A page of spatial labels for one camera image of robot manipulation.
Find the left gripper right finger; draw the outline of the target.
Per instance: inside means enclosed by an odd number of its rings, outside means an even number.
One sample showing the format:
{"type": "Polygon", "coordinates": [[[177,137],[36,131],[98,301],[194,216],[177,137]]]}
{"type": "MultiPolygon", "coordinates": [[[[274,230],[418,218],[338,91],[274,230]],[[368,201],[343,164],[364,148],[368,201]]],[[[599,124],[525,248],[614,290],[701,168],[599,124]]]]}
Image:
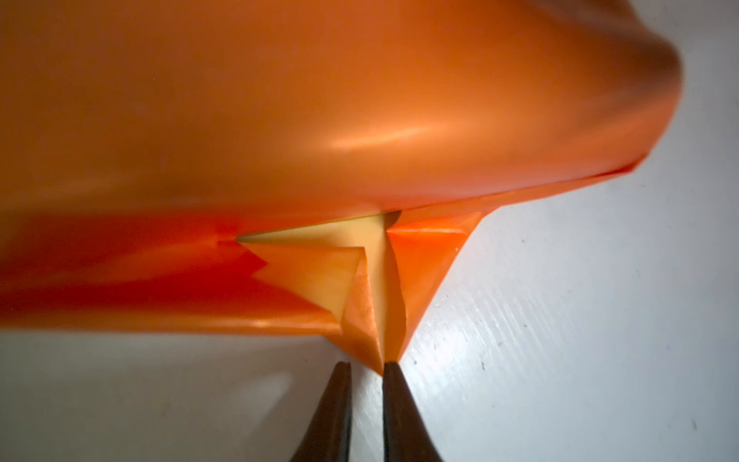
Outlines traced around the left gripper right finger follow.
{"type": "Polygon", "coordinates": [[[385,364],[382,393],[384,461],[441,462],[400,364],[385,364]]]}

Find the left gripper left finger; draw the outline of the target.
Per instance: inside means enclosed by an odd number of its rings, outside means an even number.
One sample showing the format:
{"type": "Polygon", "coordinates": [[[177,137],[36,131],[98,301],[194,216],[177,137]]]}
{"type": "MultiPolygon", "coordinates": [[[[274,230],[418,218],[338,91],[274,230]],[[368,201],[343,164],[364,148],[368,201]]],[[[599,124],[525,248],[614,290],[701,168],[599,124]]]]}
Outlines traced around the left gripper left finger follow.
{"type": "Polygon", "coordinates": [[[348,462],[351,429],[351,365],[339,362],[290,462],[348,462]]]}

